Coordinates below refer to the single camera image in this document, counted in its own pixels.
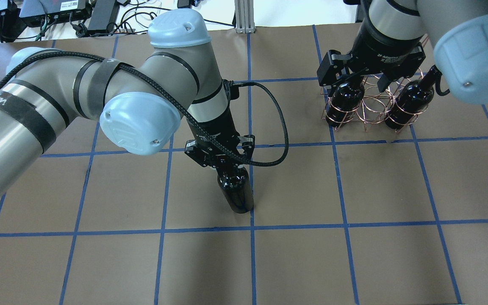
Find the white label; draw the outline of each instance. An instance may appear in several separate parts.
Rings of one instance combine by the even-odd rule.
[[[60,11],[75,10],[77,8],[78,8],[78,1],[67,1],[61,3]]]

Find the metal post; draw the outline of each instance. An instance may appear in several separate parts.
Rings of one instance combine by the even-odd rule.
[[[236,32],[255,33],[253,0],[235,0]]]

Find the bottle neck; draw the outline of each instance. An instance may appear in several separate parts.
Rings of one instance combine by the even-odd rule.
[[[436,66],[432,66],[428,73],[419,81],[419,87],[424,90],[432,89],[434,83],[436,83],[436,79],[441,75],[440,70],[436,68]]]

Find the blue plastic cap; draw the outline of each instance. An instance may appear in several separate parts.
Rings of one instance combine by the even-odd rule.
[[[19,50],[18,52],[14,53],[14,55],[11,57],[10,62],[8,63],[5,69],[5,74],[8,74],[8,72],[10,72],[12,69],[14,69],[16,66],[21,64],[24,60],[26,60],[30,56],[33,56],[37,53],[47,51],[47,50],[59,51],[58,49],[39,48],[39,47],[28,47]]]
[[[176,132],[180,114],[158,95],[126,92],[108,101],[99,124],[112,143],[146,156],[159,152]]]
[[[488,15],[445,33],[434,47],[434,60],[455,98],[488,104]]]
[[[148,27],[156,48],[183,48],[211,42],[205,20],[191,8],[178,8],[154,18]]]

